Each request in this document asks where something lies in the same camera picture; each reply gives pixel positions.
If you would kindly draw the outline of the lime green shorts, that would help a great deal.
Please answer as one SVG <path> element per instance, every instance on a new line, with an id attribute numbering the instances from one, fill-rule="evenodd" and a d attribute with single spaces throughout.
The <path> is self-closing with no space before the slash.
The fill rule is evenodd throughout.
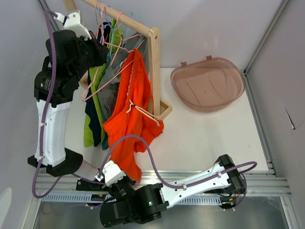
<path id="1" fill-rule="evenodd" d="M 119 44 L 120 36 L 117 31 L 117 22 L 113 19 L 111 22 L 105 21 L 99 26 L 97 40 L 102 41 L 102 36 L 106 42 Z M 85 106 L 85 123 L 83 131 L 83 144 L 85 147 L 97 147 L 105 138 L 105 131 L 103 130 L 103 113 L 98 98 L 97 90 L 103 78 L 105 68 L 109 66 L 110 55 L 107 55 L 107 61 L 104 65 L 93 67 L 89 69 L 87 83 L 90 88 L 86 94 Z"/>

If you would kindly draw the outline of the navy blue shorts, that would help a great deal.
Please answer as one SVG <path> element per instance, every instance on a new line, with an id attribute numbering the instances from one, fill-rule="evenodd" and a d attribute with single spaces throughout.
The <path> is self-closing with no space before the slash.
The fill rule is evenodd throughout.
<path id="1" fill-rule="evenodd" d="M 98 88 L 97 84 L 102 78 L 102 72 L 105 68 L 105 65 L 100 66 L 97 81 L 95 82 L 95 88 L 90 89 L 87 93 L 88 95 L 92 94 L 92 91 L 96 91 Z M 93 67 L 89 69 L 89 76 L 87 79 L 87 83 L 90 84 L 94 79 L 94 75 L 96 73 L 97 67 Z M 102 131 L 102 112 L 101 106 L 98 99 L 97 94 L 95 94 L 92 98 L 86 101 L 85 106 L 85 123 L 84 123 L 84 131 L 83 131 L 83 143 L 85 147 L 95 146 L 97 147 L 100 143 L 102 143 L 104 139 L 104 132 Z"/>

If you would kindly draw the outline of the grey shorts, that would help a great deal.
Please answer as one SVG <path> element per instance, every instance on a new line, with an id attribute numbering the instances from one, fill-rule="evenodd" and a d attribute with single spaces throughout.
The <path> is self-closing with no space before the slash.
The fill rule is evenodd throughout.
<path id="1" fill-rule="evenodd" d="M 110 65 L 103 73 L 103 77 L 98 86 L 99 92 L 97 93 L 103 120 L 108 120 L 115 108 L 118 90 L 120 85 L 121 76 L 115 74 L 121 69 L 123 63 L 127 59 L 129 50 L 138 49 L 143 57 L 146 71 L 149 71 L 149 51 L 148 40 L 144 36 L 137 36 L 126 41 L 125 46 L 127 50 L 119 49 Z"/>

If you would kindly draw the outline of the teal shorts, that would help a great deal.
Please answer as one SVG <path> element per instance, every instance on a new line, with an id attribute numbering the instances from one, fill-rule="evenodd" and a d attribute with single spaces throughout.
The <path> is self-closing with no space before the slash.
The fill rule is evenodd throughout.
<path id="1" fill-rule="evenodd" d="M 108 62 L 106 63 L 105 69 L 104 69 L 103 72 L 102 72 L 102 79 L 101 79 L 101 82 L 100 82 L 100 86 L 102 86 L 102 85 L 105 84 L 105 74 L 106 74 L 107 68 L 108 68 L 109 65 L 110 65 L 110 60 L 111 60 L 111 58 L 108 57 L 107 60 L 108 60 Z M 100 98 L 99 100 L 100 100 L 101 111 L 102 111 L 102 122 L 104 123 L 104 122 L 106 121 L 105 111 L 104 111 L 104 108 L 103 108 L 103 106 L 104 106 L 104 101 L 103 101 L 103 99 L 101 99 L 101 98 Z M 106 150 L 106 149 L 109 148 L 109 144 L 108 144 L 108 135 L 107 135 L 106 131 L 104 130 L 103 125 L 102 125 L 102 131 L 104 132 L 104 139 L 103 139 L 103 141 L 102 141 L 102 149 L 103 149 L 103 150 Z"/>

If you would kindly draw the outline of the orange shorts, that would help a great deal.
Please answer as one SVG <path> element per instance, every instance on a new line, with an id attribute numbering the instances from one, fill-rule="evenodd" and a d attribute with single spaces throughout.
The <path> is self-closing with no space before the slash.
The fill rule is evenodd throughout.
<path id="1" fill-rule="evenodd" d="M 103 124 L 108 135 L 110 159 L 132 180 L 140 182 L 142 171 L 136 164 L 135 153 L 146 151 L 164 129 L 162 120 L 144 115 L 151 99 L 151 86 L 138 50 L 130 52 L 121 73 L 118 96 L 111 117 Z"/>

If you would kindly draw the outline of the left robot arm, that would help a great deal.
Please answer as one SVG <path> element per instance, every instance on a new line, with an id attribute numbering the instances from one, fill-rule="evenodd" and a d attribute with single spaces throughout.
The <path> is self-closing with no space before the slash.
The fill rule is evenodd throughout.
<path id="1" fill-rule="evenodd" d="M 88 37 L 72 30 L 56 31 L 45 45 L 48 56 L 34 80 L 39 138 L 36 153 L 28 158 L 28 164 L 46 168 L 53 177 L 76 175 L 86 179 L 91 190 L 100 190 L 103 178 L 97 175 L 99 169 L 66 148 L 64 139 L 68 112 L 80 79 L 90 68 L 103 65 L 109 50 L 92 31 Z"/>

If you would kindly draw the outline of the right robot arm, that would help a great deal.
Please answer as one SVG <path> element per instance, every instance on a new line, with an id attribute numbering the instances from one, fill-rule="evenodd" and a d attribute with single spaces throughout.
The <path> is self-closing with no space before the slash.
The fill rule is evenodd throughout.
<path id="1" fill-rule="evenodd" d="M 222 155 L 207 170 L 169 184 L 148 184 L 134 189 L 135 181 L 110 161 L 103 169 L 105 189 L 110 198 L 100 209 L 101 224 L 145 224 L 159 219 L 161 213 L 193 195 L 216 191 L 231 194 L 246 188 L 242 174 L 228 155 Z"/>

